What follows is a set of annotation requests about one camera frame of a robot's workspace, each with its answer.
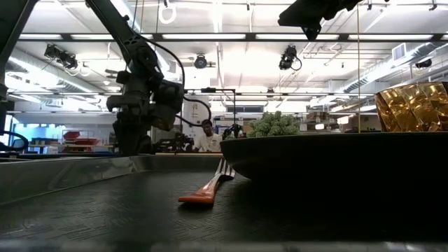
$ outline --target green grapes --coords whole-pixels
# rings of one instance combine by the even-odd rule
[[[249,125],[253,131],[248,133],[248,137],[275,137],[300,133],[300,121],[292,115],[281,115],[280,111],[264,113],[261,119],[252,120]]]

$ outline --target person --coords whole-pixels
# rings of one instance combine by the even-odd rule
[[[203,120],[201,125],[205,134],[195,140],[194,151],[221,152],[221,145],[219,143],[222,139],[218,134],[213,133],[213,124],[211,121],[207,119]]]

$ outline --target fork tines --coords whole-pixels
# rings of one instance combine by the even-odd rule
[[[227,164],[227,161],[225,161],[225,159],[221,158],[221,160],[219,160],[218,168],[215,175],[217,174],[233,177],[235,176],[235,171],[230,167],[230,165]]]

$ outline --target fork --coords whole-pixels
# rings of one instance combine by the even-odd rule
[[[219,160],[215,176],[197,192],[188,196],[180,197],[179,202],[213,204],[215,202],[216,191],[221,180],[231,180],[235,177],[235,170],[227,164],[225,159]]]

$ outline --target air duct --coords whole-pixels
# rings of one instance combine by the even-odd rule
[[[47,62],[43,62],[35,57],[28,55],[20,50],[14,49],[8,62],[18,64],[28,70],[28,72],[37,79],[37,82],[65,82],[84,92],[104,92],[104,90],[85,82],[77,77],[70,76],[61,69],[58,69]]]
[[[344,82],[342,87],[336,92],[349,93],[356,88],[362,87],[392,74],[404,66],[409,66],[410,64],[415,64],[428,57],[432,57],[433,55],[430,54],[434,53],[438,49],[441,49],[445,45],[446,43],[425,43],[423,45],[416,46],[415,43],[406,43],[406,53],[403,58],[395,60],[393,56],[387,57],[378,64],[366,69],[361,74],[360,80],[358,80],[358,77],[356,76]]]

